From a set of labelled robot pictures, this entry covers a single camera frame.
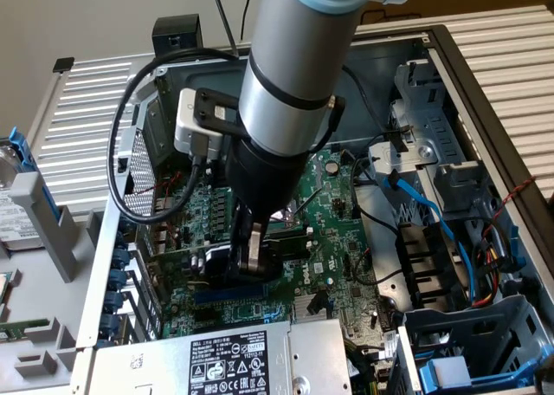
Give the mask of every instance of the white wall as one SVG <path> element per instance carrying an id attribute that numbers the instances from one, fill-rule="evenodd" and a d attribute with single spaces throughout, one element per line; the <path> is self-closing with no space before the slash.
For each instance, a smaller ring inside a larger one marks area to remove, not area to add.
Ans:
<path id="1" fill-rule="evenodd" d="M 222 0 L 238 41 L 246 0 Z M 260 0 L 248 10 L 251 36 Z M 0 136 L 26 132 L 55 60 L 89 60 L 152 52 L 160 16 L 200 14 L 204 45 L 226 45 L 214 0 L 0 0 Z"/>

